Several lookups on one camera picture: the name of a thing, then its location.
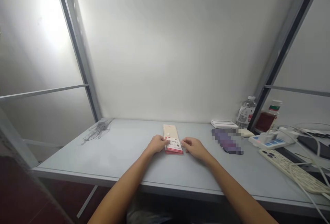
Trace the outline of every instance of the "forearm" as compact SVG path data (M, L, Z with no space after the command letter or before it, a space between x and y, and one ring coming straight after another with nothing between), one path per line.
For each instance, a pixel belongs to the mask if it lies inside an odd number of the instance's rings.
M103 198L89 220L89 224L118 223L122 219L140 185L152 155L146 150L141 154Z
M243 223L277 223L214 157L210 156L205 163Z

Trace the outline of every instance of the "hand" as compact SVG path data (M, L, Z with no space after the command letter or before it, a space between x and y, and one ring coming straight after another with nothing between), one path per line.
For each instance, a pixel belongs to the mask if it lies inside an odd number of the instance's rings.
M150 152L152 155L162 151L162 149L169 144L169 140L165 140L163 136L155 135L150 143L148 144L146 151Z
M212 158L212 155L209 153L209 151L207 151L200 140L196 138L186 137L181 141L181 145L198 159L206 161L209 158Z

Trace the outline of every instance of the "red bottle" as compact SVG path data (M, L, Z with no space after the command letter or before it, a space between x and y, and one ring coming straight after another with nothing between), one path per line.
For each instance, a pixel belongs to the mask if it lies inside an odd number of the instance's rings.
M257 124L255 125L256 131L267 132L275 125L279 115L278 110L281 107L282 101L273 100L267 111L260 114Z

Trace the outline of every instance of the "desk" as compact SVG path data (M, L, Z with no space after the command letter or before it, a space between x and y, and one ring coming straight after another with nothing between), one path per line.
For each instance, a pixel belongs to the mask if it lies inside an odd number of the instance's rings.
M267 210L318 216L302 190L281 171L265 160L247 138L242 142L244 155L228 154L212 137L212 125L114 119L110 131L100 139L83 143L88 130L33 169L38 177L94 185L113 186L136 161L155 134L163 134L163 124L175 125L182 139L201 140L219 163ZM296 144L290 150L304 154ZM322 165L330 167L330 162ZM142 180L146 192L220 202L223 192L210 171L190 154L156 154ZM312 195L326 216L330 202Z

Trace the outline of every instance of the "red floor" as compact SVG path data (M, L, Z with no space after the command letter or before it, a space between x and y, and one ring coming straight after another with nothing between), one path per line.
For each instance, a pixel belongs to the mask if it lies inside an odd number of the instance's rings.
M46 194L11 157L0 157L0 223L67 224ZM77 223L87 223L108 188L98 187L81 217L76 215L93 185L43 179L66 213Z

